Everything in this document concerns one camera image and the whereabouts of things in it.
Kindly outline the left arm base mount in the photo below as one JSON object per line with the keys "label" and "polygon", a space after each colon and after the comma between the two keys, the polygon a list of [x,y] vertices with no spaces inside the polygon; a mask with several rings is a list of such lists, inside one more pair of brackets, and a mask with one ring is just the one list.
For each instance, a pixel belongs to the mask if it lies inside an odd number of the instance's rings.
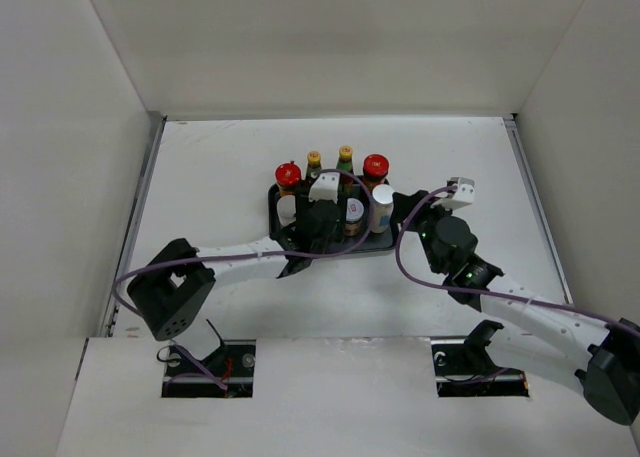
{"label": "left arm base mount", "polygon": [[226,339],[209,319],[156,353],[164,365],[163,398],[234,399],[253,396],[257,343]]}

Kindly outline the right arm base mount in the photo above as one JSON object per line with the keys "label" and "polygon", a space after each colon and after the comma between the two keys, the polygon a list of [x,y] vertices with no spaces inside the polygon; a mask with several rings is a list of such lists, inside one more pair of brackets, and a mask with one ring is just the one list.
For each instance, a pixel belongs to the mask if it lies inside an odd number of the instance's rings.
{"label": "right arm base mount", "polygon": [[529,397],[525,373],[497,366],[487,353],[491,338],[503,328],[498,322],[485,320],[467,336],[431,340],[439,397]]}

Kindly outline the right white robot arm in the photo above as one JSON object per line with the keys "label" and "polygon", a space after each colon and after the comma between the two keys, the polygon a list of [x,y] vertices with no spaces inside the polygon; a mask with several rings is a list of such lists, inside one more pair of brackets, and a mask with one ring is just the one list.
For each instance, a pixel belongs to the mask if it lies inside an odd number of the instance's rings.
{"label": "right white robot arm", "polygon": [[476,253],[477,237],[454,216],[471,202],[460,185],[412,195],[395,192],[391,221],[418,235],[438,289],[486,315],[466,338],[464,361],[483,373],[512,367],[562,385],[623,426],[639,415],[639,327],[556,304],[519,285]]}

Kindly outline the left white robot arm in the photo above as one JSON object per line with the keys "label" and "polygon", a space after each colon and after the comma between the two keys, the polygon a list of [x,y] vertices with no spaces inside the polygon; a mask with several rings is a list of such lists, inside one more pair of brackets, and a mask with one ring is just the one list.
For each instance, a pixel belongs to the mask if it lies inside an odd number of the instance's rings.
{"label": "left white robot arm", "polygon": [[251,280],[279,279],[306,270],[322,255],[344,221],[345,197],[336,172],[320,174],[296,196],[295,221],[276,238],[197,249],[186,239],[167,244],[137,275],[127,293],[159,342],[172,341],[190,353],[190,363],[206,376],[224,364],[222,340],[200,314],[211,291]]}

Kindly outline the red lid chili jar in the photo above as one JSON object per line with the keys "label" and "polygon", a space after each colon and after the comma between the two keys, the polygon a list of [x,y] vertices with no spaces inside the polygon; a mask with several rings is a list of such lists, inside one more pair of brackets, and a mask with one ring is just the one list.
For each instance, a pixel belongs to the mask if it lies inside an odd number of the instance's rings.
{"label": "red lid chili jar", "polygon": [[373,191],[375,187],[384,184],[390,169],[388,159],[381,154],[370,154],[363,161],[363,182]]}
{"label": "red lid chili jar", "polygon": [[302,181],[301,169],[294,161],[280,164],[276,168],[274,175],[281,197],[294,195]]}

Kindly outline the yellow cap sauce bottle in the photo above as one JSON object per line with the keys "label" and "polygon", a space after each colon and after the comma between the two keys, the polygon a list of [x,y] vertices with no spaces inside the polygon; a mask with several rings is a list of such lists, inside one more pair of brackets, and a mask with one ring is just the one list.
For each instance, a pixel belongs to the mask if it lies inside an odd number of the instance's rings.
{"label": "yellow cap sauce bottle", "polygon": [[342,170],[340,174],[340,190],[348,197],[353,194],[353,148],[349,145],[343,145],[339,149],[338,161],[336,168]]}
{"label": "yellow cap sauce bottle", "polygon": [[310,151],[307,154],[307,166],[305,180],[312,185],[322,170],[321,154],[319,151]]}

